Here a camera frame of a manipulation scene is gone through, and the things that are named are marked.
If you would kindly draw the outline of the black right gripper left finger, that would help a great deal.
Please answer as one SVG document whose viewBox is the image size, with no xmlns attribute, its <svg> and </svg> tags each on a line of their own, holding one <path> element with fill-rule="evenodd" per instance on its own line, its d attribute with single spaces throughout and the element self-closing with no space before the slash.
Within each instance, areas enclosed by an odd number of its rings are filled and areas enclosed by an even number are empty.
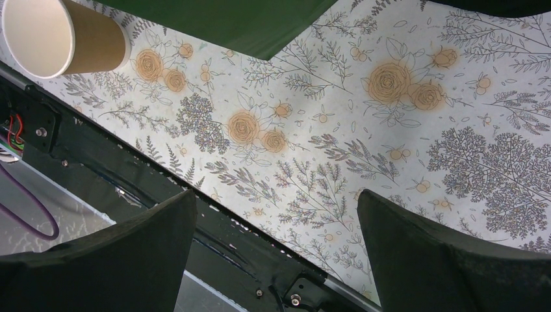
<svg viewBox="0 0 551 312">
<path fill-rule="evenodd" d="M 191 190 L 44 252 L 1 258 L 2 311 L 173 311 L 197 220 Z"/>
</svg>

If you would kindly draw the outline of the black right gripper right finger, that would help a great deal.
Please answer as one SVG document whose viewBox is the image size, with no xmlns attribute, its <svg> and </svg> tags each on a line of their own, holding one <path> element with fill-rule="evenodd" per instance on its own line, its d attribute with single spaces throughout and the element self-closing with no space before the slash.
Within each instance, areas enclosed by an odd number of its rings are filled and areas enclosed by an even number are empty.
<svg viewBox="0 0 551 312">
<path fill-rule="evenodd" d="M 550 256 L 496 244 L 365 189 L 361 231 L 384 311 L 549 311 Z"/>
</svg>

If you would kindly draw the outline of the green paper bag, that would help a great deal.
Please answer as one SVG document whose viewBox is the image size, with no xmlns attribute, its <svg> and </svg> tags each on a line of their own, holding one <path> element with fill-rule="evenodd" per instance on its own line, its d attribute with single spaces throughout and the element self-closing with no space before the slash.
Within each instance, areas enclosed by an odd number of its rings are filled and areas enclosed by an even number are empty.
<svg viewBox="0 0 551 312">
<path fill-rule="evenodd" d="M 247 56 L 270 60 L 332 0 L 113 0 L 104 5 Z"/>
</svg>

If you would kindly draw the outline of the brown paper coffee cup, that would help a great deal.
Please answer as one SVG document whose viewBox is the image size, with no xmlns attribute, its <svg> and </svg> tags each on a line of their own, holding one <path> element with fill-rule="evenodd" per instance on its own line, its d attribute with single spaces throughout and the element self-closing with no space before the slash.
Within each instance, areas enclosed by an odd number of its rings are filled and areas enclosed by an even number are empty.
<svg viewBox="0 0 551 312">
<path fill-rule="evenodd" d="M 131 54 L 123 27 L 74 1 L 4 1 L 1 26 L 13 59 L 40 79 L 112 71 Z"/>
</svg>

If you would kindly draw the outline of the floral patterned table mat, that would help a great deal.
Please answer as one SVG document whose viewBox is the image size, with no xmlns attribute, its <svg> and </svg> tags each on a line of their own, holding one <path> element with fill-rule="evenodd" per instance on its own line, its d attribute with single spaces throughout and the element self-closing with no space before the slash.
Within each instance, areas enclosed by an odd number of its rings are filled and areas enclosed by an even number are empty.
<svg viewBox="0 0 551 312">
<path fill-rule="evenodd" d="M 270 60 L 96 1 L 115 71 L 38 85 L 378 301 L 371 189 L 473 237 L 550 253 L 550 14 L 338 1 Z"/>
</svg>

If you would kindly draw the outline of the black cloth bundle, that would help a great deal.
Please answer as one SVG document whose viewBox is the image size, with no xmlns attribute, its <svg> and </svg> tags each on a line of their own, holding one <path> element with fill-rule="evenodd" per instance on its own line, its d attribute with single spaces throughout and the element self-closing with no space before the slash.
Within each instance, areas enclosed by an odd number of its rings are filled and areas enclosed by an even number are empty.
<svg viewBox="0 0 551 312">
<path fill-rule="evenodd" d="M 523 18 L 550 12 L 550 0 L 432 0 L 432 2 L 501 18 Z"/>
</svg>

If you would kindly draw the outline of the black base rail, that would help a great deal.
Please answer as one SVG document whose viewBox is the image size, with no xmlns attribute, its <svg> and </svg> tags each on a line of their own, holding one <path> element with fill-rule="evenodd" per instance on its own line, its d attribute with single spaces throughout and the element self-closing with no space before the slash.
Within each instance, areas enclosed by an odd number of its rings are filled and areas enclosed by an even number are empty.
<svg viewBox="0 0 551 312">
<path fill-rule="evenodd" d="M 1 65 L 1 105 L 22 119 L 23 160 L 78 198 L 122 222 L 195 190 L 142 152 Z M 202 192 L 186 271 L 245 311 L 378 311 Z"/>
</svg>

